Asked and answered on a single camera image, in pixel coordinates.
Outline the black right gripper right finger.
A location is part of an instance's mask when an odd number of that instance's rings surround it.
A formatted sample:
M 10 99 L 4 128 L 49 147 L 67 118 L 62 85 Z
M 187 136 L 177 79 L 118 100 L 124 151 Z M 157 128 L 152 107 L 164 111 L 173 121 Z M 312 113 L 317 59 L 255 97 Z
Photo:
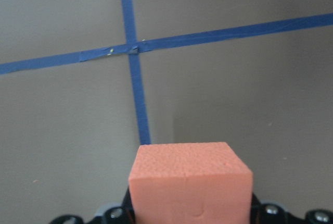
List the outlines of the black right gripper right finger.
M 332 224 L 332 211 L 312 209 L 300 218 L 280 204 L 260 201 L 252 194 L 250 223 L 254 224 Z

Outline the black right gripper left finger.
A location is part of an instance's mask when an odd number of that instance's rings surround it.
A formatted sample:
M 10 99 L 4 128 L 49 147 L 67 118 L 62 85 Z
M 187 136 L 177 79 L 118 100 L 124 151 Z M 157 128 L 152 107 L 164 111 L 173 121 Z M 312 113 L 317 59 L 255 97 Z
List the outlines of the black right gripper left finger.
M 78 215 L 65 214 L 54 218 L 50 223 L 135 223 L 135 214 L 129 188 L 127 188 L 120 205 L 103 205 L 97 210 L 95 216 L 88 222 L 85 222 L 84 219 Z

